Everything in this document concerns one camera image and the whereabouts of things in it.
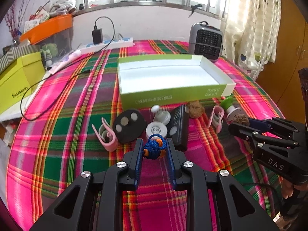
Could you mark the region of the white purple tube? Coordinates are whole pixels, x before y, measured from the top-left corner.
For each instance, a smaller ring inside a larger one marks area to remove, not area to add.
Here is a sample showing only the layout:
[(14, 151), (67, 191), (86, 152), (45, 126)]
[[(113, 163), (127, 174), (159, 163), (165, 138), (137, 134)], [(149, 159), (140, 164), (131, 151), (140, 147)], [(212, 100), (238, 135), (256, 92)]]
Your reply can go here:
[(64, 56), (60, 61), (54, 63), (51, 66), (51, 69), (48, 71), (50, 74), (55, 74), (62, 68), (66, 67), (67, 65), (71, 64), (72, 62), (76, 61), (81, 57), (82, 53), (80, 50), (75, 50), (74, 52)]

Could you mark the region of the green white stopper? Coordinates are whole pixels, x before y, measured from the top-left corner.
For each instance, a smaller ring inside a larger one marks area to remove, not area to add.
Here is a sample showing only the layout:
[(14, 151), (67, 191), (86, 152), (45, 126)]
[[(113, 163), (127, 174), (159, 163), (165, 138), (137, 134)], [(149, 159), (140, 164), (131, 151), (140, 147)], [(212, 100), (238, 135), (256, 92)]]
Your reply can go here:
[(240, 107), (233, 105), (233, 98), (231, 96), (226, 97), (220, 106), (224, 109), (227, 121), (232, 121), (237, 114), (245, 114)]

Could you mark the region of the brown walnut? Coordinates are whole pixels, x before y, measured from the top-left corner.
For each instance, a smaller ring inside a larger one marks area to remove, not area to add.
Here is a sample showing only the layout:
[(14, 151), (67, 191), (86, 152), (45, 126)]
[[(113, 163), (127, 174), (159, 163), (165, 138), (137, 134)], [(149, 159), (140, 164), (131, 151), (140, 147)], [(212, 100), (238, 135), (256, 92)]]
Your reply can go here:
[(199, 100), (196, 101), (190, 101), (186, 104), (188, 107), (188, 114), (190, 118), (196, 119), (202, 116), (205, 112), (204, 107), (199, 102)]
[(249, 118), (245, 114), (236, 114), (231, 122), (244, 126), (249, 126)]

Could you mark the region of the green white cardboard box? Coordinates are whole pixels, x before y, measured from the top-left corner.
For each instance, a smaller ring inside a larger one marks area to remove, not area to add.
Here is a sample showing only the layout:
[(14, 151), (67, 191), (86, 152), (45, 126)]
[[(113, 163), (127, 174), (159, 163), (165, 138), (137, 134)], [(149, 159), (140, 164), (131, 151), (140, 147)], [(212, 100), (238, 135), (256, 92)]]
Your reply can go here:
[(118, 81), (124, 110), (230, 96), (236, 85), (216, 64), (191, 54), (120, 57)]

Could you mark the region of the white knob stopper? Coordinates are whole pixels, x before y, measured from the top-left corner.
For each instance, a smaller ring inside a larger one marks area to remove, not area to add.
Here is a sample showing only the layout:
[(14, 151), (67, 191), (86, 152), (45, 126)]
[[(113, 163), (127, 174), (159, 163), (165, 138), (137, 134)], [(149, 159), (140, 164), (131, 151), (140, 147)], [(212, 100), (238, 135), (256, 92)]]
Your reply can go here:
[(167, 125), (171, 120), (171, 114), (167, 110), (162, 110), (159, 105), (154, 105), (151, 108), (151, 112), (154, 115), (153, 121), (158, 121)]

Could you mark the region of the yellow green shoe box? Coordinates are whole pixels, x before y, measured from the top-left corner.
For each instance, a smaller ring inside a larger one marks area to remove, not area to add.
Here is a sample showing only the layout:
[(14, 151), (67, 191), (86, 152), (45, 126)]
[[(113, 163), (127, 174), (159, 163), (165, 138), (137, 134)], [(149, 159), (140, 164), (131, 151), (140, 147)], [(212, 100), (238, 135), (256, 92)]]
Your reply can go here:
[(1, 113), (29, 96), (45, 75), (41, 53), (35, 52), (16, 59), (1, 73)]

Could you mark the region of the heart pattern curtain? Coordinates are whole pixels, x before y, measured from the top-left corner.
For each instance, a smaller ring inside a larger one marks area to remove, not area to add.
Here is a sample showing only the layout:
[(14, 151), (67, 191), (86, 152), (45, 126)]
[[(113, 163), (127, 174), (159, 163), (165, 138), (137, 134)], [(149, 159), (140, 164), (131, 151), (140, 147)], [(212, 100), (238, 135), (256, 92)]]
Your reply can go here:
[(275, 62), (281, 0), (227, 0), (222, 54), (256, 80)]

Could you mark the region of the plaid pink green cloth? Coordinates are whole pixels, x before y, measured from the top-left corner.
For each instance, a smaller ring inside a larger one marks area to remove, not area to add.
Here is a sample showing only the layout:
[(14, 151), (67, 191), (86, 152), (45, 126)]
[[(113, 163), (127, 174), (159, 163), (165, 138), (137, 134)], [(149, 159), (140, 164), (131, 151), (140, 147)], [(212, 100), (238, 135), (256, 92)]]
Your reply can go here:
[[(46, 80), (21, 120), (11, 147), (5, 180), (7, 207), (17, 224), (29, 230), (54, 199), (83, 171), (104, 171), (133, 148), (119, 144), (106, 151), (92, 129), (104, 117), (113, 122), (122, 111), (117, 80), (119, 57), (179, 54), (180, 41), (136, 41), (130, 48), (85, 56)], [(208, 171), (228, 170), (275, 217), (280, 208), (279, 177), (253, 161), (249, 145), (224, 127), (208, 128), (220, 99), (203, 100), (206, 112), (189, 121), (186, 157)], [(184, 230), (186, 193), (174, 191), (163, 159), (144, 160), (136, 192), (123, 194), (124, 230)]]

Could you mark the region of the white power strip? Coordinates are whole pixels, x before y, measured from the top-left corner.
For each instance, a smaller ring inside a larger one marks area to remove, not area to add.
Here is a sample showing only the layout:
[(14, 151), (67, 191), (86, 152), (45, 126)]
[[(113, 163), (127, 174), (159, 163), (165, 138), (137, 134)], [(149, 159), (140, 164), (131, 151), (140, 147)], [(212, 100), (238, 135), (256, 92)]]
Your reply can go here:
[(122, 38), (119, 40), (113, 40), (112, 42), (110, 40), (105, 40), (99, 44), (86, 44), (80, 46), (77, 50), (80, 51), (82, 54), (87, 54), (91, 52), (102, 51), (104, 49), (120, 49), (131, 47), (134, 45), (135, 43), (133, 41), (133, 38)]

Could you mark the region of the orange lid storage bin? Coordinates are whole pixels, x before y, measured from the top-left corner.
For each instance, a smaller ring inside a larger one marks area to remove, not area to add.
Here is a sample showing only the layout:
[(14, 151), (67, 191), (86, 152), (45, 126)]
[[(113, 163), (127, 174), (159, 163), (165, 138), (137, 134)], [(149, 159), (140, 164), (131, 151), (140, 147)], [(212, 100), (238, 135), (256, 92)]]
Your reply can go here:
[(20, 42), (28, 40), (31, 45), (38, 45), (46, 59), (55, 61), (72, 50), (72, 27), (72, 15), (56, 16), (23, 34)]

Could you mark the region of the black rectangular device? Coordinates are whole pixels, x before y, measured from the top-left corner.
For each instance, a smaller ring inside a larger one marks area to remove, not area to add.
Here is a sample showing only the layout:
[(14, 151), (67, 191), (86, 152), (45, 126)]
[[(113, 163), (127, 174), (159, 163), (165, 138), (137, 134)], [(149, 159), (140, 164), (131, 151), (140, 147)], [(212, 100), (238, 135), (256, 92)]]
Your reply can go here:
[(167, 137), (172, 139), (176, 150), (185, 152), (188, 143), (188, 108), (183, 104), (173, 109), (170, 114), (171, 119), (167, 124)]

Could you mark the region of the white round jar lid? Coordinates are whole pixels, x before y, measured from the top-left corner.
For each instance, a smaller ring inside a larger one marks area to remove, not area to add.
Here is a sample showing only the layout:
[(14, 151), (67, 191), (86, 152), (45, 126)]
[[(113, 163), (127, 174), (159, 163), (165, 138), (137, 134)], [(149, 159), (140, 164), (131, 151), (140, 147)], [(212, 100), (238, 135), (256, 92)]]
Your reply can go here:
[(166, 125), (159, 121), (153, 121), (146, 127), (146, 138), (149, 139), (151, 135), (159, 134), (162, 137), (166, 137), (168, 133)]

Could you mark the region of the grey space heater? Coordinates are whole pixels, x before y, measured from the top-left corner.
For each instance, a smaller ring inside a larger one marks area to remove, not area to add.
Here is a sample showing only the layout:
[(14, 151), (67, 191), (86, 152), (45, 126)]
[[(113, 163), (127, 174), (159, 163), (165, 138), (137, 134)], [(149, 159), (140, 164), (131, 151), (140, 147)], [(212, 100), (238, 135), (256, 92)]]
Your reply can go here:
[(220, 29), (210, 26), (207, 21), (192, 25), (189, 35), (188, 52), (202, 55), (216, 62), (221, 54), (223, 33)]

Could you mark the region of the black oval disc white dots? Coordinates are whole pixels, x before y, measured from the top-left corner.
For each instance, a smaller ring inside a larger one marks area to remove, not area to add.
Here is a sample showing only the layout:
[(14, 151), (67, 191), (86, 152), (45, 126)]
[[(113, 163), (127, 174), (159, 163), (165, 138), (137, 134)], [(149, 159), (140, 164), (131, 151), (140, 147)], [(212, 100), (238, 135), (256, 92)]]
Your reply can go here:
[(123, 111), (113, 122), (113, 131), (120, 143), (136, 140), (146, 129), (147, 122), (137, 109)]

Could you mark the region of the striped grey box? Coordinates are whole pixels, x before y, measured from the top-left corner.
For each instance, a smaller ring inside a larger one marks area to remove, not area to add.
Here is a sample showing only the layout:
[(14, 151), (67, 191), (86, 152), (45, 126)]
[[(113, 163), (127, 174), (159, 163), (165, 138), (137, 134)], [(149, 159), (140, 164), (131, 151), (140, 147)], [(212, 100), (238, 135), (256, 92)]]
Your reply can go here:
[(39, 51), (40, 51), (39, 45), (28, 45), (28, 46), (19, 46), (11, 48), (4, 56), (1, 57), (0, 73), (2, 73), (16, 59), (24, 55), (36, 53)]

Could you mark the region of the pink clip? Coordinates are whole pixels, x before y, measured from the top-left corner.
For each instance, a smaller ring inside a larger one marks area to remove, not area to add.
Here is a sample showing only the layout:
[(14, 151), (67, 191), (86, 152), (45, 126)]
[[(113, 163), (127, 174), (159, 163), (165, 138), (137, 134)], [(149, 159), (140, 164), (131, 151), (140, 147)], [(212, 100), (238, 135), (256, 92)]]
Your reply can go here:
[(108, 151), (113, 152), (118, 147), (118, 139), (115, 135), (115, 132), (111, 128), (110, 124), (106, 121), (104, 117), (101, 118), (101, 125), (99, 129), (96, 129), (94, 124), (92, 124), (92, 129), (100, 141), (102, 146)]
[(214, 106), (207, 127), (210, 128), (212, 126), (217, 134), (220, 133), (222, 130), (223, 117), (224, 109), (219, 105)]

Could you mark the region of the black clip on sill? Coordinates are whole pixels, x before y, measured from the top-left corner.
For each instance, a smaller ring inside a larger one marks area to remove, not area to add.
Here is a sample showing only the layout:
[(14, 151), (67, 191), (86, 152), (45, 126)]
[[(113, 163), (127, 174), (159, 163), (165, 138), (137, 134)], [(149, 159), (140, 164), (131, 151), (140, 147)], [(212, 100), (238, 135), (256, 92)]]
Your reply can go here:
[(196, 9), (199, 9), (199, 8), (202, 8), (202, 7), (203, 7), (202, 4), (196, 4), (196, 5), (190, 6), (190, 8), (191, 8), (191, 13), (190, 13), (190, 15), (188, 16), (188, 18), (192, 16), (192, 14), (195, 12)]

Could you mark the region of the wooden wardrobe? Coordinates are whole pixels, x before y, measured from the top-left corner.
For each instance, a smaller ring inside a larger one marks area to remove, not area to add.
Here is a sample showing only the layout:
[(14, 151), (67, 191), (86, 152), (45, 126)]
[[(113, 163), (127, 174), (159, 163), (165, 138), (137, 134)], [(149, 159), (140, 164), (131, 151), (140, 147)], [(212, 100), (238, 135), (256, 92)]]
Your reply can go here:
[(298, 71), (307, 67), (307, 22), (293, 0), (281, 0), (281, 21), (275, 62), (269, 62), (257, 83), (290, 121), (305, 122)]

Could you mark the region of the black power adapter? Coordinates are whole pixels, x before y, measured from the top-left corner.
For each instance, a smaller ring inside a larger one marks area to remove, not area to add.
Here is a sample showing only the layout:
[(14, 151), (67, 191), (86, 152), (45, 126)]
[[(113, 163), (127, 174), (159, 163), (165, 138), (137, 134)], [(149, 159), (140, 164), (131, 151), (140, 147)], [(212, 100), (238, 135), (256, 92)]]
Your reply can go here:
[(100, 44), (103, 42), (103, 34), (102, 34), (102, 29), (98, 28), (96, 25), (93, 27), (92, 31), (92, 39), (93, 39), (93, 44)]

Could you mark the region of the blue orange knitted toy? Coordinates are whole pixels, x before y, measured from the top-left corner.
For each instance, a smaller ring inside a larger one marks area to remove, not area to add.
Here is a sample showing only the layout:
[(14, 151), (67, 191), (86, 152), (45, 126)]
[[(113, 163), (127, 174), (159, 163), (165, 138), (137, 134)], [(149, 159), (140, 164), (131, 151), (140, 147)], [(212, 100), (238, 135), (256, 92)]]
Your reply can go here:
[(143, 147), (143, 157), (156, 160), (166, 155), (167, 141), (159, 134), (151, 135)]

